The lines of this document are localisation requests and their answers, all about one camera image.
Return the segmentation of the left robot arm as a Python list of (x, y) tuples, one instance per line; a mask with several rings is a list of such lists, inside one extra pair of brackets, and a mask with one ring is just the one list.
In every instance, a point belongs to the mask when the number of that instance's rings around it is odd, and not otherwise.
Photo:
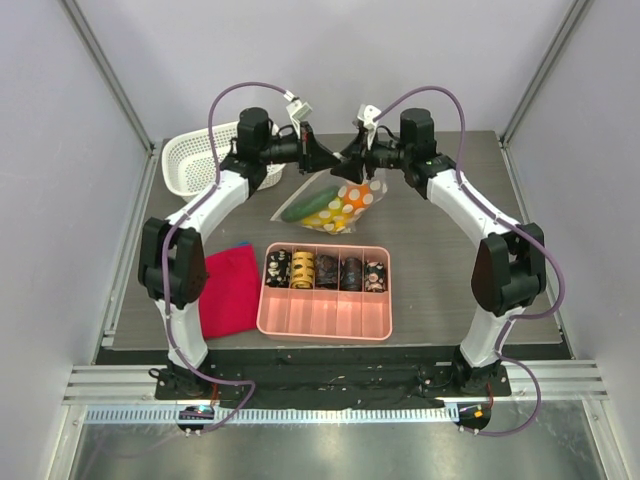
[(138, 280), (163, 317), (170, 363), (183, 368), (178, 386), (193, 399), (205, 397), (213, 385), (212, 373), (201, 367), (208, 355), (198, 310), (207, 281), (205, 241), (255, 194), (268, 166), (294, 163), (302, 173), (315, 173), (338, 163), (315, 138), (309, 104), (294, 99), (286, 110), (283, 132), (275, 131), (266, 110), (243, 110), (227, 146), (212, 150), (219, 163), (212, 183), (182, 209), (143, 226)]

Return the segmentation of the orange toy fruit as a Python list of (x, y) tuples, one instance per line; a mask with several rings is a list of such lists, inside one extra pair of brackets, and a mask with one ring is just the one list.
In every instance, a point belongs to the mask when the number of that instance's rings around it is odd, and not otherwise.
[(338, 196), (342, 200), (342, 213), (345, 215), (360, 215), (374, 202), (374, 195), (366, 184), (343, 186)]

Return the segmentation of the green toy cucumber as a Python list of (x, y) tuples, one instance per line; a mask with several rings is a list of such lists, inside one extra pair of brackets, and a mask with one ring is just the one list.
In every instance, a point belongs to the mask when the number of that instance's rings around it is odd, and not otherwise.
[(329, 186), (289, 204), (281, 213), (285, 223), (299, 222), (323, 210), (337, 196), (338, 186)]

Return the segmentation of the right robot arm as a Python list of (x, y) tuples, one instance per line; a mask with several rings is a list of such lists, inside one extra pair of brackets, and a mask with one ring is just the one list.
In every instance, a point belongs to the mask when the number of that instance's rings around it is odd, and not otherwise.
[(400, 115), (400, 134), (381, 141), (372, 105), (360, 107), (358, 134), (340, 155), (331, 173), (361, 183), (379, 169), (403, 172), (405, 182), (425, 200), (444, 211), (476, 247), (471, 290), (477, 307), (470, 329), (455, 349), (451, 382), (462, 394), (483, 392), (498, 374), (496, 352), (508, 332), (508, 321), (525, 312), (546, 288), (543, 254), (532, 246), (544, 234), (534, 223), (512, 231), (514, 221), (493, 205), (478, 206), (481, 195), (456, 172), (455, 162), (439, 152), (435, 123), (426, 109), (410, 108)]

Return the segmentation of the yellow toy fruit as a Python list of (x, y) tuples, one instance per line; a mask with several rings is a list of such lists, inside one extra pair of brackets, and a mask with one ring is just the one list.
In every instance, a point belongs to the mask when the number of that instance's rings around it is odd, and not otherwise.
[(329, 234), (341, 234), (349, 231), (353, 215), (342, 213), (342, 200), (334, 198), (327, 207), (302, 220), (302, 225)]

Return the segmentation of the clear polka dot zip bag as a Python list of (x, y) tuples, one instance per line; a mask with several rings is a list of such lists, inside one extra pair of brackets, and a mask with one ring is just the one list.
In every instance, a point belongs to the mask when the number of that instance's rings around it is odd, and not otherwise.
[(331, 175), (313, 174), (271, 216), (272, 222), (340, 235), (353, 233), (356, 222), (388, 191), (387, 174), (377, 170), (362, 183)]

